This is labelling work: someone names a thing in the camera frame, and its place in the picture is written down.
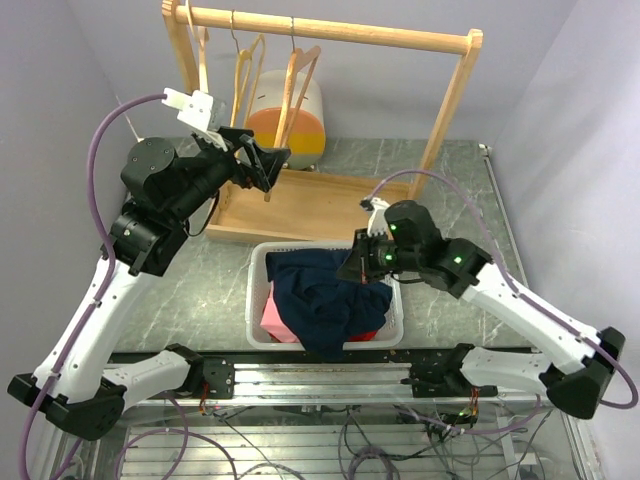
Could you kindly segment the navy blue t shirt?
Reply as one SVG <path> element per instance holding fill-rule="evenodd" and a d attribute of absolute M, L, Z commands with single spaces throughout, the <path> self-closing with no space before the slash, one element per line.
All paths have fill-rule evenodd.
<path fill-rule="evenodd" d="M 347 250 L 298 249 L 265 256 L 280 317 L 304 349 L 325 360 L 344 357 L 348 338 L 380 330 L 393 300 L 383 282 L 363 285 L 337 278 Z"/>

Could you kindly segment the red t shirt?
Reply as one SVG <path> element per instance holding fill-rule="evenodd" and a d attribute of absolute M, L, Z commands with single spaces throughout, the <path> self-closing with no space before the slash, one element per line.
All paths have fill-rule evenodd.
<path fill-rule="evenodd" d="M 373 340 L 377 335 L 377 331 L 366 332 L 358 335 L 352 335 L 348 338 L 349 342 L 369 342 Z"/>

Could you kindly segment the pink t shirt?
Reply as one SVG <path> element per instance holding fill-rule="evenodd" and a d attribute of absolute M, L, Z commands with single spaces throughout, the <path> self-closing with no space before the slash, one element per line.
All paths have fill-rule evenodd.
<path fill-rule="evenodd" d="M 277 343 L 298 343 L 297 336 L 282 321 L 273 295 L 267 298 L 260 327 Z"/>

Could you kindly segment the yellow wooden hanger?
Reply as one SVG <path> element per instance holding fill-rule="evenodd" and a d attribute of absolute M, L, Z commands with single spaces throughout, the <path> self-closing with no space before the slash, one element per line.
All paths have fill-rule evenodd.
<path fill-rule="evenodd" d="M 230 123 L 244 128 L 254 104 L 266 54 L 266 39 L 259 33 L 248 49 L 241 49 L 235 34 L 235 11 L 230 14 L 230 33 L 236 46 L 233 103 Z"/>

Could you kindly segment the brown wooden hanger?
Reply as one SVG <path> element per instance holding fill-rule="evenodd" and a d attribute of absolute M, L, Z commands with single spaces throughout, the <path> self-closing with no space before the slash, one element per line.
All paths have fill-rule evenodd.
<path fill-rule="evenodd" d="M 293 16 L 290 17 L 289 35 L 291 37 L 292 52 L 284 75 L 281 109 L 274 137 L 275 148 L 284 148 L 287 145 L 321 54 L 321 48 L 319 46 L 314 46 L 307 51 L 296 46 L 295 18 Z M 306 73 L 295 105 L 292 105 L 298 74 L 305 68 L 308 68 L 308 72 Z"/>

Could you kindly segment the light wooden hanger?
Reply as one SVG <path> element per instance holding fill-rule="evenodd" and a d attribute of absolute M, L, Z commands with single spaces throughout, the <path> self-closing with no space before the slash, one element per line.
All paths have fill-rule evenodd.
<path fill-rule="evenodd" d="M 209 41 L 208 30 L 206 27 L 195 24 L 190 0 L 185 1 L 185 7 L 187 9 L 187 22 L 189 25 L 189 29 L 191 31 L 193 39 L 197 43 L 198 49 L 198 90 L 205 94 L 208 94 L 209 81 L 206 55 L 206 45 Z"/>

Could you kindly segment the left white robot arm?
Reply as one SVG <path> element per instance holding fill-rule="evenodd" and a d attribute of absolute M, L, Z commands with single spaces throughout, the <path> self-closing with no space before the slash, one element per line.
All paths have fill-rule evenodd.
<path fill-rule="evenodd" d="M 58 344 L 33 373 L 18 374 L 9 394 L 60 430 L 87 441 L 106 435 L 129 408 L 165 391 L 192 397 L 204 384 L 203 358 L 172 344 L 153 357 L 106 366 L 136 304 L 189 237 L 190 217 L 232 182 L 264 193 L 291 152 L 261 146 L 251 130 L 223 127 L 222 144 L 202 136 L 181 157 L 151 137 L 134 145 L 121 179 L 130 193 L 110 228 L 91 282 Z"/>

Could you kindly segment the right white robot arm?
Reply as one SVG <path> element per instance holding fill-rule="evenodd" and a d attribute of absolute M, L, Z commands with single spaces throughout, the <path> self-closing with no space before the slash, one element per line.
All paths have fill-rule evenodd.
<path fill-rule="evenodd" d="M 544 301 L 473 242 L 443 237 L 427 208 L 412 200 L 390 204 L 371 197 L 360 206 L 369 215 L 368 224 L 355 231 L 339 279 L 370 285 L 411 273 L 414 282 L 501 320 L 537 349 L 517 353 L 459 344 L 439 375 L 448 393 L 506 387 L 546 396 L 574 418 L 594 417 L 625 344 L 621 332 L 598 330 Z"/>

